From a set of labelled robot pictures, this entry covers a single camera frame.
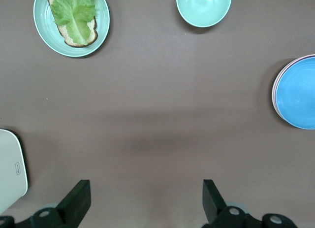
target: gray tabletop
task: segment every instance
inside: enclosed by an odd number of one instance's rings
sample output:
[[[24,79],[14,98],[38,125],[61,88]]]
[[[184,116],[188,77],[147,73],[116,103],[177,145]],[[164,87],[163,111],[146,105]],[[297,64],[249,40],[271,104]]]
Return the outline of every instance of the gray tabletop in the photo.
[[[110,31],[86,58],[50,49],[34,0],[0,0],[0,127],[21,138],[28,193],[16,221],[90,179],[80,227],[198,228],[202,180],[261,219],[315,226],[315,132],[271,102],[280,70],[315,49],[315,0],[232,0],[194,28],[176,0],[106,0]]]

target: mint green plate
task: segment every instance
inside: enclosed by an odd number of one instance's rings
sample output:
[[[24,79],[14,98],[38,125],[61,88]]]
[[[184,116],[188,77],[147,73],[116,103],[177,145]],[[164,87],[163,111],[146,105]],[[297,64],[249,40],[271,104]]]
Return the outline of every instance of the mint green plate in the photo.
[[[232,0],[176,0],[183,19],[196,27],[210,27],[227,14]]]
[[[94,0],[96,8],[96,41],[86,47],[71,47],[64,42],[47,0],[35,0],[34,22],[43,41],[54,51],[68,57],[82,57],[94,52],[104,42],[109,30],[109,10],[106,0]]]

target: bowl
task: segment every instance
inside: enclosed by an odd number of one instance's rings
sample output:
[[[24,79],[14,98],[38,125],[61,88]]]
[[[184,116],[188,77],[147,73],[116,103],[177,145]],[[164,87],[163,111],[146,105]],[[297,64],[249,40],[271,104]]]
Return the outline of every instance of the bowl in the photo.
[[[96,31],[98,37],[94,43],[86,47],[71,47],[64,42],[60,35],[54,16],[47,0],[35,0],[33,17],[36,29],[43,41],[54,51],[69,57],[86,56],[98,49],[104,42],[109,31],[109,9],[106,0],[94,0],[96,9]]]
[[[182,18],[195,27],[217,24],[227,14],[232,0],[176,0]]]
[[[272,103],[291,125],[315,129],[315,55],[297,58],[281,70],[272,88]]]

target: stack of plates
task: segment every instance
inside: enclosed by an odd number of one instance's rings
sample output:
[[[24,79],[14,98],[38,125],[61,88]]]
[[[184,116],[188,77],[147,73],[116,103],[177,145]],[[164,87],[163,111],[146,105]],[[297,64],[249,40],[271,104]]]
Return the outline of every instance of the stack of plates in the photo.
[[[290,62],[278,74],[272,103],[287,122],[301,129],[315,129],[315,55]]]

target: plate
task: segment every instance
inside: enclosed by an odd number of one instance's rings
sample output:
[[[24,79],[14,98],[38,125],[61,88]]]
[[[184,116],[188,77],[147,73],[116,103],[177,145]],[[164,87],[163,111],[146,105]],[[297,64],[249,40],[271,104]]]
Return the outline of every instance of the plate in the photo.
[[[273,87],[278,114],[301,129],[315,129],[315,55],[298,58],[286,66]]]
[[[94,52],[104,42],[109,31],[109,9],[106,0],[94,0],[96,9],[96,41],[86,47],[71,47],[60,35],[47,0],[35,0],[33,16],[36,29],[43,41],[54,51],[68,57],[82,57]]]
[[[176,0],[182,18],[196,27],[210,27],[227,14],[232,0]]]

